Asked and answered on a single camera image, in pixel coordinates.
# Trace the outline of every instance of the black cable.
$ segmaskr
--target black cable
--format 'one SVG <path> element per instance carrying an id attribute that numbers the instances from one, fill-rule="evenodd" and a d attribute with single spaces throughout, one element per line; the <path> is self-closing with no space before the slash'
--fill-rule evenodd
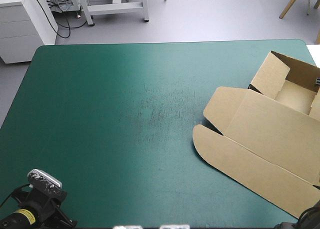
<path id="1" fill-rule="evenodd" d="M 64 15 L 65 20 L 66 20 L 66 23 L 68 24 L 68 28 L 69 28 L 69 34 L 68 34 L 68 36 L 60 35 L 60 34 L 55 30 L 55 28 L 52 26 L 52 24 L 51 24 L 51 22 L 50 22 L 50 20 L 49 20 L 49 18 L 48 18 L 48 16 L 47 16 L 45 10 L 44 10 L 44 8 L 42 7 L 42 5 L 41 5 L 41 3 L 39 2 L 39 0 L 36 0 L 36 2 L 37 2 L 37 3 L 39 4 L 39 6 L 41 7 L 41 9 L 42 9 L 42 11 L 43 11 L 43 13 L 44 13 L 47 21 L 49 22 L 51 28 L 53 29 L 53 31 L 54 31 L 59 37 L 61 37 L 61 38 L 65 38 L 65 39 L 66 39 L 66 38 L 69 38 L 70 35 L 71 35 L 71 28 L 70 28 L 70 25 L 69 25 L 69 20 L 68 20 L 68 18 L 66 17 L 64 11 L 62 11 L 62 14 Z"/>
<path id="2" fill-rule="evenodd" d="M 12 194 L 13 194 L 15 191 L 20 190 L 20 189 L 25 188 L 25 187 L 28 187 L 28 186 L 30 186 L 30 184 L 24 184 L 24 185 L 22 185 L 22 186 L 17 187 L 16 189 L 14 189 L 14 191 L 11 192 L 11 193 L 4 199 L 4 201 L 0 204 L 0 208 L 8 201 L 8 199 L 12 196 Z"/>
<path id="3" fill-rule="evenodd" d="M 79 26 L 71 26 L 70 29 L 81 28 L 81 27 L 83 27 L 86 23 L 87 23 L 87 21 L 85 21 L 82 25 L 79 25 Z M 65 26 L 65 25 L 61 25 L 61 24 L 58 23 L 58 22 L 57 22 L 57 24 L 58 24 L 59 26 L 63 27 L 63 28 L 69 28 L 69 27 L 67 27 L 67 26 Z"/>

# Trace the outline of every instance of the box flap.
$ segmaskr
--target box flap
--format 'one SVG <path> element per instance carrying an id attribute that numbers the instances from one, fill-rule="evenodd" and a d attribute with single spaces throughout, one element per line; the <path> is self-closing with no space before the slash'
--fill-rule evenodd
<path id="1" fill-rule="evenodd" d="M 313 99 L 309 116 L 320 121 L 320 94 L 319 93 Z"/>
<path id="2" fill-rule="evenodd" d="M 294 217 L 318 202 L 320 191 L 314 186 L 229 138 L 202 125 L 192 135 L 206 162 Z"/>
<path id="3" fill-rule="evenodd" d="M 247 89 L 218 87 L 203 111 L 204 117 L 223 134 L 247 92 Z"/>
<path id="4" fill-rule="evenodd" d="M 318 186 L 320 122 L 260 93 L 247 91 L 224 135 Z"/>
<path id="5" fill-rule="evenodd" d="M 275 51 L 271 53 L 290 68 L 286 77 L 288 81 L 318 92 L 319 87 L 315 86 L 315 82 L 317 78 L 320 78 L 320 68 Z"/>
<path id="6" fill-rule="evenodd" d="M 254 86 L 263 95 L 275 99 L 281 90 L 290 68 L 277 58 L 272 52 L 269 52 L 260 69 L 251 81 Z"/>

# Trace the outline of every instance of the box lid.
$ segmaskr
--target box lid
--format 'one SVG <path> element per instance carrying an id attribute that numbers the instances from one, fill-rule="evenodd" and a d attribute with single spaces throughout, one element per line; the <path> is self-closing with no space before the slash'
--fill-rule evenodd
<path id="1" fill-rule="evenodd" d="M 317 188 L 239 143 L 203 125 L 196 125 L 192 135 L 206 162 L 294 217 L 319 200 Z"/>

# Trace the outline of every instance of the metal part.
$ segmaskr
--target metal part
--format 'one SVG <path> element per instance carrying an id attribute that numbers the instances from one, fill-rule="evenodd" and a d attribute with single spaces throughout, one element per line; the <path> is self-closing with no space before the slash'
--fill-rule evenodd
<path id="1" fill-rule="evenodd" d="M 62 183 L 42 170 L 33 169 L 30 171 L 28 173 L 28 181 L 34 188 L 48 197 L 59 196 L 61 194 Z"/>

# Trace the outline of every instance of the wooden chair leg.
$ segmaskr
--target wooden chair leg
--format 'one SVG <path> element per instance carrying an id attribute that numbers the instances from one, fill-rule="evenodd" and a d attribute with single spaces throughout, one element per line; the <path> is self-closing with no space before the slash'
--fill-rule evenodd
<path id="1" fill-rule="evenodd" d="M 317 0 L 314 4 L 314 8 L 317 9 L 320 6 L 320 0 Z"/>
<path id="2" fill-rule="evenodd" d="M 316 38 L 315 44 L 320 44 L 320 30 L 318 32 L 318 36 Z"/>
<path id="3" fill-rule="evenodd" d="M 287 14 L 291 6 L 295 3 L 296 0 L 290 0 L 288 5 L 283 9 L 281 15 L 279 16 L 280 19 L 284 18 L 284 16 Z"/>

